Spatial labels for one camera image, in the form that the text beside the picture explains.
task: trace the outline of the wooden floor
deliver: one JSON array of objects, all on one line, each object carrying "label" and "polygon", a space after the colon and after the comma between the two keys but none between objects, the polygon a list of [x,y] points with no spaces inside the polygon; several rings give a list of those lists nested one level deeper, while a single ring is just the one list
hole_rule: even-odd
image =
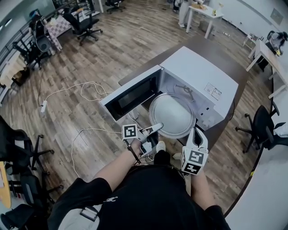
[{"label": "wooden floor", "polygon": [[[98,102],[88,102],[80,96],[81,87],[75,87],[51,96],[44,117],[37,105],[38,88],[41,83],[40,103],[46,96],[74,84],[94,81],[106,91],[119,88],[118,81],[137,67],[173,47],[179,42],[197,35],[200,16],[193,19],[189,34],[178,26],[178,15],[163,5],[155,7],[143,1],[125,2],[126,10],[112,15],[101,14],[95,26],[104,30],[99,41],[86,40],[83,46],[71,32],[59,38],[63,50],[51,57],[40,71],[32,73],[20,88],[14,87],[5,98],[0,114],[14,129],[23,129],[35,143],[38,134],[44,134],[40,149],[54,149],[54,155],[44,155],[41,161],[50,172],[49,185],[59,183],[67,188],[75,179],[71,159],[72,141],[83,128],[104,128],[121,131],[123,124],[131,124],[126,117],[114,123]],[[250,64],[249,51],[242,47],[244,35],[222,21],[221,28],[209,39],[217,42],[244,68]],[[254,147],[248,154],[242,149],[248,144],[249,136],[235,132],[235,126],[249,128],[245,113],[254,116],[262,104],[269,108],[271,84],[269,73],[259,73],[255,66],[251,70],[242,98],[235,108],[232,120],[210,151],[205,172],[217,203],[226,211],[240,193],[255,163],[257,151]],[[95,88],[87,86],[83,94],[89,99],[101,98]],[[139,108],[139,123],[149,125],[148,113]],[[167,141],[170,152],[181,151],[177,141]],[[78,173],[85,181],[125,149],[120,134],[102,131],[84,131],[75,141],[74,160]]]}]

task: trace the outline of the checkered cloth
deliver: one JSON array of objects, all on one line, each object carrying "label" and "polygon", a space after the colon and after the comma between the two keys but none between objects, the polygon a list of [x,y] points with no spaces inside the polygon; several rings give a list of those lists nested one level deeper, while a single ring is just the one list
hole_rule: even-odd
[{"label": "checkered cloth", "polygon": [[56,48],[59,51],[62,50],[62,46],[59,43],[57,37],[59,37],[61,34],[63,34],[64,32],[66,32],[71,28],[70,23],[67,22],[61,15],[59,15],[58,18],[56,19],[56,24],[49,22],[46,25],[46,28]]}]

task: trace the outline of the hand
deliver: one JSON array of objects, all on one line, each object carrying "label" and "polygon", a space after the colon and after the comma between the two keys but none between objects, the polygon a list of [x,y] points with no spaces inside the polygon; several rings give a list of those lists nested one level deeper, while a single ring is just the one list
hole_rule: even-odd
[{"label": "hand", "polygon": [[134,139],[131,143],[131,147],[137,156],[141,154],[140,146],[141,146],[141,142],[138,139]]}]

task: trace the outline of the dark tabletop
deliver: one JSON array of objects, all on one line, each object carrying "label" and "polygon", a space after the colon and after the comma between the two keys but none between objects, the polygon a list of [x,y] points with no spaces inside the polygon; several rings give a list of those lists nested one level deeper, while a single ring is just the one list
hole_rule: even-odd
[{"label": "dark tabletop", "polygon": [[[179,50],[182,46],[185,46],[189,48],[190,50],[193,50],[197,54],[201,55],[203,58],[207,59],[209,62],[211,62],[216,67],[221,69],[229,77],[231,77],[235,82],[238,83],[238,89],[234,97],[234,102],[235,102],[235,107],[236,107],[242,96],[242,93],[244,91],[245,85],[247,83],[247,80],[250,74],[247,73],[246,70],[240,64],[238,64],[234,59],[232,59],[232,57],[230,57],[227,53],[225,53],[225,51],[221,48],[220,45],[218,45],[216,42],[205,39],[203,36],[200,36],[200,35],[195,36],[159,54],[158,56],[151,59],[150,61],[148,61],[141,67],[139,67],[137,70],[135,70],[134,72],[130,73],[128,76],[120,80],[119,84],[122,86],[126,84],[127,82],[129,82],[130,80],[132,80],[133,78],[142,74],[143,72],[149,70],[153,66],[161,64],[169,56],[171,56],[173,53]],[[147,100],[142,105],[146,109],[149,109],[149,106],[153,99],[154,97]],[[227,123],[229,122],[229,119],[231,118],[233,114],[233,110],[234,110],[234,105],[232,103],[226,118],[220,123],[214,125],[213,127],[209,128],[208,130],[204,132],[205,136],[208,139],[209,150],[214,146],[214,144],[216,143],[216,141],[222,134]],[[179,141],[183,145],[186,145],[187,138],[188,136],[179,139]]]}]

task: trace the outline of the white table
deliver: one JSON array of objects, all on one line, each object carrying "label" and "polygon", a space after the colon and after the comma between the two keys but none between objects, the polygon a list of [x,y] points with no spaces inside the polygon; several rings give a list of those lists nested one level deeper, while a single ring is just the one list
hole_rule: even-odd
[{"label": "white table", "polygon": [[249,54],[249,58],[251,58],[253,55],[255,55],[254,61],[248,66],[246,71],[248,72],[253,65],[258,61],[258,59],[263,56],[267,62],[272,66],[273,68],[273,74],[269,79],[274,78],[276,75],[278,75],[281,80],[283,81],[283,85],[279,87],[274,93],[272,93],[268,98],[271,99],[272,97],[279,94],[282,90],[286,89],[288,87],[288,73],[283,68],[281,63],[278,61],[277,57],[272,53],[272,51],[261,41],[258,40],[256,42],[255,48],[251,51]]},{"label": "white table", "polygon": [[186,29],[186,33],[189,32],[189,29],[190,29],[190,25],[191,25],[191,21],[192,21],[192,16],[193,16],[193,11],[196,11],[208,18],[210,18],[210,22],[209,22],[209,26],[208,26],[208,29],[206,31],[206,34],[205,34],[205,38],[207,39],[208,38],[208,35],[210,33],[210,30],[211,30],[211,27],[212,27],[212,23],[217,19],[219,20],[219,23],[221,21],[221,19],[223,18],[224,14],[222,12],[218,12],[216,11],[216,16],[213,16],[212,15],[212,12],[213,12],[213,8],[207,6],[207,5],[203,5],[205,6],[207,9],[204,10],[204,9],[197,9],[197,8],[193,8],[192,6],[189,6],[190,8],[190,13],[189,13],[189,18],[188,18],[188,24],[187,24],[187,29]]},{"label": "white table", "polygon": [[19,71],[24,70],[24,67],[26,67],[24,58],[20,55],[19,51],[16,51],[9,61],[7,61],[5,67],[3,68],[2,74],[0,75],[0,83],[2,85],[6,85],[6,88],[0,94],[0,107],[2,107],[1,102],[13,84],[12,78]]},{"label": "white table", "polygon": [[[249,46],[249,45],[247,45],[247,42],[248,41],[252,41],[252,43],[254,44],[254,47],[251,47],[251,46]],[[256,46],[256,41],[250,36],[250,35],[247,35],[247,37],[245,38],[245,40],[244,40],[244,42],[243,42],[243,46],[247,46],[247,47],[249,47],[251,50],[253,50],[254,48],[255,48],[255,46]]]}]

